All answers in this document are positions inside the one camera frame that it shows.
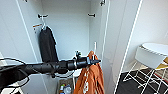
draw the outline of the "stool leg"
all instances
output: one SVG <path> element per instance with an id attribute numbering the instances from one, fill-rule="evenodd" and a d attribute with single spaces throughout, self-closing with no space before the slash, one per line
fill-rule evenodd
<path id="1" fill-rule="evenodd" d="M 146 85 L 145 85 L 144 89 L 142 90 L 141 94 L 143 94 L 143 92 L 145 91 L 146 86 L 148 85 L 148 82 L 149 82 L 149 80 L 151 79 L 151 77 L 152 77 L 152 75 L 153 75 L 154 71 L 155 71 L 155 70 L 154 70 L 154 69 L 152 69 L 152 73 L 151 73 L 151 75 L 150 75 L 150 77 L 149 77 L 148 81 L 146 82 Z"/>
<path id="2" fill-rule="evenodd" d="M 157 89 L 157 93 L 159 92 L 159 89 L 160 89 L 160 86 L 161 86 L 161 84 L 162 84 L 162 81 L 163 81 L 163 78 L 164 78 L 165 72 L 166 72 L 166 69 L 164 69 L 164 72 L 163 72 L 162 78 L 161 78 L 161 80 L 160 80 L 160 84 L 159 84 L 158 89 Z"/>
<path id="3" fill-rule="evenodd" d="M 133 70 L 133 68 L 135 67 L 136 64 L 137 64 L 137 61 L 136 61 L 135 64 L 132 66 L 131 70 L 127 73 L 127 75 L 126 75 L 125 78 L 123 79 L 123 82 L 126 81 L 126 78 L 128 77 L 128 75 L 129 75 L 130 72 Z"/>

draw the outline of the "black cable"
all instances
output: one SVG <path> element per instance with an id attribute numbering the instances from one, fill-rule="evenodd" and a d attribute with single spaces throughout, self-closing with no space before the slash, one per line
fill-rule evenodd
<path id="1" fill-rule="evenodd" d="M 26 65 L 26 63 L 25 63 L 25 62 L 20 61 L 20 60 L 18 60 L 18 59 L 14 59 L 14 58 L 3 58 L 3 59 L 0 59 L 0 60 L 14 60 L 14 61 L 17 61 L 17 62 L 20 62 L 20 63 L 22 63 L 22 64 Z"/>
<path id="2" fill-rule="evenodd" d="M 23 71 L 22 69 L 19 69 L 19 71 L 22 72 L 23 74 L 25 74 L 25 76 L 27 77 L 27 81 L 20 86 L 8 86 L 6 88 L 19 88 L 19 87 L 22 87 L 29 82 L 30 78 L 29 78 L 28 74 L 25 71 Z"/>
<path id="3" fill-rule="evenodd" d="M 15 90 L 16 90 L 16 88 L 15 88 L 15 89 L 13 89 L 13 90 L 12 90 L 12 92 L 10 92 L 9 94 L 12 94 Z"/>

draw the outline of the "white wall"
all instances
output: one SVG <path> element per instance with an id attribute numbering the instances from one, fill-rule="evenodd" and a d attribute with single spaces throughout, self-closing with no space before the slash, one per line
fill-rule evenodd
<path id="1" fill-rule="evenodd" d="M 42 13 L 41 0 L 2 0 L 0 1 L 0 52 L 4 57 L 12 57 L 26 63 L 41 62 L 38 41 L 33 25 L 40 24 L 37 18 Z M 46 75 L 32 75 L 22 87 L 25 94 L 53 94 L 55 81 Z"/>
<path id="2" fill-rule="evenodd" d="M 107 0 L 106 11 L 107 21 L 102 18 L 102 26 L 105 31 L 103 47 L 102 68 L 104 73 L 104 84 L 106 94 L 113 94 L 120 77 L 120 70 L 123 63 L 126 47 L 132 30 L 135 15 L 140 0 Z"/>
<path id="3" fill-rule="evenodd" d="M 52 29 L 57 42 L 59 60 L 72 59 L 75 51 L 82 56 L 89 52 L 90 1 L 42 0 L 46 24 Z"/>
<path id="4" fill-rule="evenodd" d="M 100 28 L 101 28 L 101 19 L 102 19 L 102 6 L 100 6 L 100 2 L 102 0 L 92 0 L 90 14 L 95 14 L 95 17 L 90 17 L 90 26 L 89 26 L 89 50 L 94 51 L 94 42 L 99 45 L 99 37 L 100 37 Z M 96 55 L 99 53 L 99 47 L 97 46 Z"/>
<path id="5" fill-rule="evenodd" d="M 146 42 L 168 44 L 168 1 L 143 0 L 131 38 L 123 72 L 128 71 L 139 45 Z"/>

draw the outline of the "clothes hook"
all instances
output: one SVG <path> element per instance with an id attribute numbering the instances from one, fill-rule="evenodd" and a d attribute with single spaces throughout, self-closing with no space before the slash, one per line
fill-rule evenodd
<path id="1" fill-rule="evenodd" d="M 96 15 L 95 14 L 93 14 L 93 15 L 91 15 L 91 14 L 88 14 L 89 16 L 93 16 L 93 17 L 96 17 Z"/>

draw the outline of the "bar stool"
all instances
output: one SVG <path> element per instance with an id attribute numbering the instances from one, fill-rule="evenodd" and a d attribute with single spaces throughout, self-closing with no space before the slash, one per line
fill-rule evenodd
<path id="1" fill-rule="evenodd" d="M 168 85 L 163 81 L 163 77 L 164 77 L 166 68 L 168 68 L 167 65 L 162 64 L 163 60 L 165 58 L 166 58 L 165 55 L 161 55 L 159 53 L 150 51 L 150 50 L 144 48 L 143 46 L 139 46 L 137 48 L 137 52 L 136 52 L 136 55 L 135 55 L 136 62 L 134 63 L 133 67 L 128 72 L 128 74 L 126 75 L 126 77 L 124 78 L 123 81 L 128 81 L 130 79 L 135 80 L 139 84 L 138 88 L 143 87 L 143 90 L 142 90 L 141 94 L 143 94 L 143 92 L 145 91 L 147 85 L 152 87 L 149 84 L 149 82 L 155 82 L 159 86 L 158 86 L 157 90 L 155 90 L 153 87 L 152 88 L 158 93 L 159 89 L 160 89 L 160 86 L 161 86 L 161 83 L 164 83 L 168 87 Z M 141 70 L 138 69 L 138 71 L 136 72 L 135 76 L 132 76 L 130 73 L 131 73 L 131 71 L 133 70 L 133 68 L 136 66 L 136 64 L 138 62 L 143 64 L 143 65 L 145 65 L 145 66 L 147 66 L 148 68 L 150 68 L 151 71 L 146 74 L 146 73 L 144 73 L 144 72 L 142 72 Z M 154 72 L 156 70 L 159 70 L 159 69 L 165 69 L 165 71 L 163 73 L 163 76 L 161 78 L 159 78 L 158 76 L 156 76 L 154 74 Z M 142 73 L 145 76 L 145 78 L 147 78 L 147 81 L 145 81 L 144 79 L 139 77 L 138 73 Z M 158 83 L 154 78 L 152 78 L 152 75 L 155 75 L 157 77 L 157 79 L 160 80 L 160 83 Z M 144 81 L 144 83 L 143 84 L 140 83 L 136 78 L 139 78 L 140 80 Z"/>

